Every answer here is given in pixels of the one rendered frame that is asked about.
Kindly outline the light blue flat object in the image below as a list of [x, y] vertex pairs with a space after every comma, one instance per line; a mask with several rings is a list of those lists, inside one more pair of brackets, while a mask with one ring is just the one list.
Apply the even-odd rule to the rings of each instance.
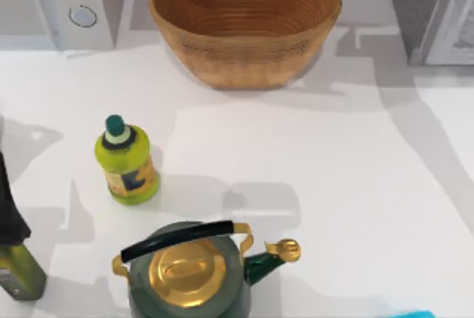
[[405, 311], [389, 316], [388, 318], [437, 318], [436, 315], [429, 310]]

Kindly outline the green bottle with dark cap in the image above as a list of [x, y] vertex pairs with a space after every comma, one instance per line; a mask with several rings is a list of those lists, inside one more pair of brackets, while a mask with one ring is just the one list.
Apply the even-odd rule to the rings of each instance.
[[150, 140], [138, 125], [127, 124], [118, 114], [109, 115], [94, 152], [117, 202], [140, 205], [158, 191], [160, 176], [153, 164]]

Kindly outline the olive green square bottle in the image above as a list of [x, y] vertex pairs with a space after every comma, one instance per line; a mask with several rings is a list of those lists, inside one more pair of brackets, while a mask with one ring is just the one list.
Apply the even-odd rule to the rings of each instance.
[[25, 245], [0, 246], [0, 286], [17, 301], [43, 296], [47, 275]]

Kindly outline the green and gold kettle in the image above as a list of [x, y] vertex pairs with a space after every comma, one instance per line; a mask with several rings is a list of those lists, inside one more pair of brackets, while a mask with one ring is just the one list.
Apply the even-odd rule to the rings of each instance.
[[247, 256], [247, 223], [175, 222], [123, 250], [112, 271], [127, 280], [132, 318], [248, 318], [251, 288], [301, 257], [294, 239]]

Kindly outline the microwave knob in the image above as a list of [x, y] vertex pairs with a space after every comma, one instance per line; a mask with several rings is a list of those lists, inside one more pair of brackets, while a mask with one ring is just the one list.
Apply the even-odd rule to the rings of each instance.
[[68, 17], [74, 25], [82, 28], [93, 27], [98, 21], [96, 12], [85, 5], [71, 7], [68, 12]]

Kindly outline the woven wooden basket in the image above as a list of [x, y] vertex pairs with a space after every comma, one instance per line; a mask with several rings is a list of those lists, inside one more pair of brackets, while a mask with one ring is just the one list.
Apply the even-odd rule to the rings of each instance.
[[176, 58], [218, 89], [278, 87], [315, 59], [342, 0], [148, 0]]

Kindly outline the pale microwave oven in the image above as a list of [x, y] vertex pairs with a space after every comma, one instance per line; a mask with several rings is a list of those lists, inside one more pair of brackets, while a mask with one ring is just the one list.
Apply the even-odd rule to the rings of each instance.
[[[112, 50], [124, 0], [0, 0], [0, 50]], [[92, 8], [97, 23], [74, 25], [71, 7]]]

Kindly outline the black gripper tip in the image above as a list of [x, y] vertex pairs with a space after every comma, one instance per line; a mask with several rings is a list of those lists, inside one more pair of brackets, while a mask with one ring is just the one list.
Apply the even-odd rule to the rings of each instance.
[[13, 199], [4, 157], [0, 151], [0, 246], [21, 245], [31, 230]]

